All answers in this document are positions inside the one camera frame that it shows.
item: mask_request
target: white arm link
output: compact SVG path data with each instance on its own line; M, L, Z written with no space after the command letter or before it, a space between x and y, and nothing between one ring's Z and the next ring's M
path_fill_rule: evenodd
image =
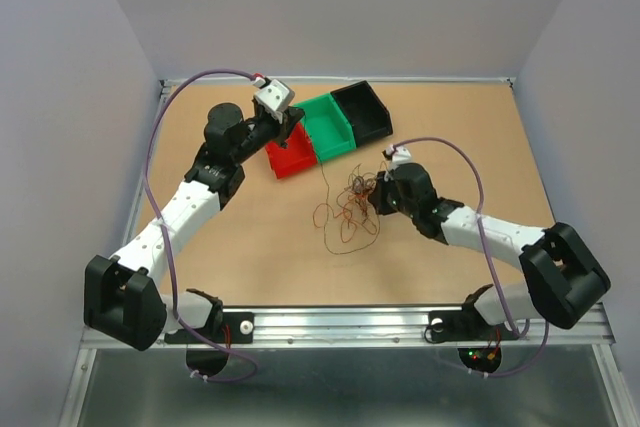
M217 193L196 181L181 182L162 216L169 231L173 255L177 256L202 225L220 212ZM152 220L140 234L118 250L114 256L123 267L137 271L144 267L156 285L160 285L168 268L160 224Z
M477 215L475 210L467 206L449 214L447 220L442 223L442 232L447 243L482 252ZM486 215L482 216L482 225L491 256L519 270L522 270L519 256L523 247L533 245L544 237L544 232L539 227L512 224Z
M533 306L525 281L506 285L502 290L514 320L542 318ZM489 325L499 325L507 321L495 286L483 293L473 306Z
M171 333L182 329L173 316L173 299L170 295L161 295L162 302L167 306L167 321L162 332ZM201 295L192 292L182 292L178 294L178 305L180 306L180 318L194 329L204 327L211 313L211 302Z

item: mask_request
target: brown work surface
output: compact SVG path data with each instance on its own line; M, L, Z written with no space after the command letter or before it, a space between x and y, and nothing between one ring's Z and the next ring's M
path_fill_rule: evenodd
M339 85L292 85L296 101ZM512 222L548 226L551 212L511 90L494 84L374 84L388 107L394 135L324 164L330 198L346 186L357 164L375 172L381 151L392 141L416 136L444 137L462 148L482 176L484 212ZM252 114L253 87L196 85L187 88L167 113L153 158L151 185L164 205L175 192L203 142L209 109L234 102ZM478 192L462 158L450 148L410 146L430 173L438 194L475 208ZM320 166L276 180L266 152L245 164L246 180L229 205L205 225L177 259L179 289L198 288L227 305L381 305L460 302L490 283L482 254L447 247L422 237L409 219L380 219L376 242L348 255L325 249L312 213L326 198ZM140 225L152 218L145 199ZM340 241L340 221L328 224L336 251L370 243L358 230ZM520 280L516 269L497 263L504 283ZM170 291L168 276L161 290Z

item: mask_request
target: tangled wire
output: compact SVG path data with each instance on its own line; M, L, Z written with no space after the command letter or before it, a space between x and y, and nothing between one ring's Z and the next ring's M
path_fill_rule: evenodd
M324 245L326 249L334 255L343 255L369 247L376 241L380 233L378 215L367 200L369 194L371 194L376 187L376 174L372 172L360 174L360 164L358 164L349 174L347 186L344 187L336 197L335 203L339 209L336 212L329 204L330 186L322 164L320 164L320 168L322 169L322 176L327 185L327 198L324 202L318 204L313 211L313 225L316 228L324 229ZM322 207L326 208L326 216L324 222L319 223L316 219L318 211L321 210ZM340 240L343 244L349 243L354 238L358 229L362 229L367 234L373 236L373 239L362 247L347 252L335 252L327 243L327 224L329 224L329 221L332 219L342 219L340 222Z

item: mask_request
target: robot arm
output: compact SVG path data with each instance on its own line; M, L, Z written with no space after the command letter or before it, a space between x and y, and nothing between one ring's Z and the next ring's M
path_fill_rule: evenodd
M286 85L260 80L253 117L245 120L240 108L228 103L209 112L205 142L162 210L174 256L237 192L244 180L242 163L270 141L286 145L304 116L289 107L294 93ZM157 289L168 269L165 249L160 220L154 219L111 257L94 257L85 269L85 324L138 350L150 347L162 332L180 329L168 315L171 297ZM199 291L181 293L179 299L181 318L194 328L221 309L218 299Z
M429 239L483 252L475 210L439 197L426 170L412 162L405 147L390 147L389 170L379 172L369 201L380 215L401 212ZM543 229L482 216L486 245L494 258L522 270L525 281L503 289L513 318L543 318L570 329L609 290L607 274L569 225ZM495 286L470 295L458 318L445 319L440 341L466 330L475 336L505 322Z

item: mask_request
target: white wall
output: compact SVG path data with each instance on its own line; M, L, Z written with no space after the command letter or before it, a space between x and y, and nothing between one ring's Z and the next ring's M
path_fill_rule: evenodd
M560 0L118 0L161 78L514 75Z
M0 425L57 425L157 81L116 0L0 0Z
M516 97L554 212L611 276L615 352L640 406L640 0L562 0Z

